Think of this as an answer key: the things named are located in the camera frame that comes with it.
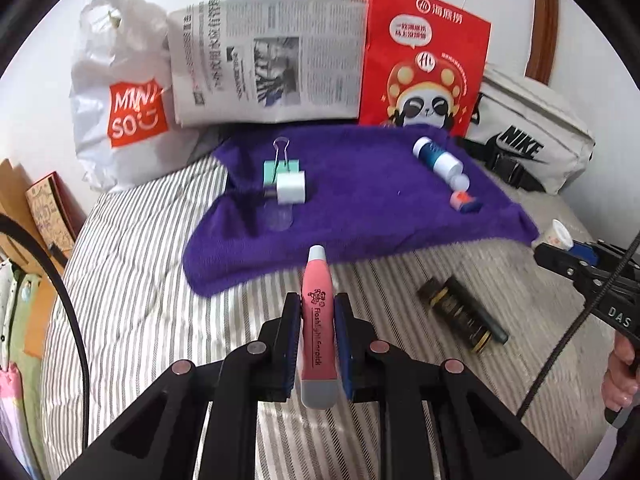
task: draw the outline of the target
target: brown wooden trim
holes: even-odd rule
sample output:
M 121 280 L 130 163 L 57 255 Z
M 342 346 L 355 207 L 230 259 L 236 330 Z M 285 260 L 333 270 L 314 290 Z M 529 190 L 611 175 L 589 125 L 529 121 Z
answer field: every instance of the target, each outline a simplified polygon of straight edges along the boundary
M 559 0 L 535 0 L 526 76 L 545 85 L 551 78 L 558 39 Z

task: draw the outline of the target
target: white wall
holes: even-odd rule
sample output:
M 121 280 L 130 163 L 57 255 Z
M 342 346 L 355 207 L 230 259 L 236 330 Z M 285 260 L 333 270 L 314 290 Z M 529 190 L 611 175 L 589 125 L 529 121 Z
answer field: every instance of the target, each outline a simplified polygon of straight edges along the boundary
M 626 247 L 640 230 L 640 90 L 573 0 L 560 0 L 549 86 L 564 94 L 596 138 L 586 172 L 562 196 L 592 235 Z
M 70 56 L 85 0 L 61 0 L 33 31 L 0 78 L 0 157 L 32 179 L 57 171 L 85 212 L 96 194 L 82 181 L 68 105 Z M 177 9 L 199 0 L 151 0 Z M 463 0 L 447 0 L 461 5 Z M 523 73 L 529 57 L 533 0 L 466 0 L 493 23 L 489 60 Z

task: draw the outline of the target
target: black buckle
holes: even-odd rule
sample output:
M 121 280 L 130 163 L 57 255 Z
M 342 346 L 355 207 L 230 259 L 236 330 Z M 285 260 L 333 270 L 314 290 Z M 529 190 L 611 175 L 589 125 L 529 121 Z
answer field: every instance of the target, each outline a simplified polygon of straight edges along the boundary
M 525 169 L 517 161 L 499 150 L 495 150 L 491 159 L 486 164 L 500 179 L 515 188 L 520 187 Z

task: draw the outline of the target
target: newspaper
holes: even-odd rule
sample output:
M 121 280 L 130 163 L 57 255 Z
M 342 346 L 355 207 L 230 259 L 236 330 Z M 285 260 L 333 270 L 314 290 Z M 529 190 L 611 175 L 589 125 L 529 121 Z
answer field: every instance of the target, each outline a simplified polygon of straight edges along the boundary
M 168 19 L 179 124 L 358 117 L 366 0 L 209 0 Z

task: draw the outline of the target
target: cartoon panda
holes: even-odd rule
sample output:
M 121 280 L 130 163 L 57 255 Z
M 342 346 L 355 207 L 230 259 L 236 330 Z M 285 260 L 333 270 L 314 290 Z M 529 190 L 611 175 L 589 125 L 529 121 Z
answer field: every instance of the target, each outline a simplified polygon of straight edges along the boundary
M 428 53 L 429 62 L 421 63 L 426 66 L 422 68 L 416 61 L 421 54 L 413 62 L 398 63 L 391 71 L 386 86 L 386 124 L 431 124 L 450 131 L 460 111 L 460 97 L 466 91 L 464 79 L 453 63 Z

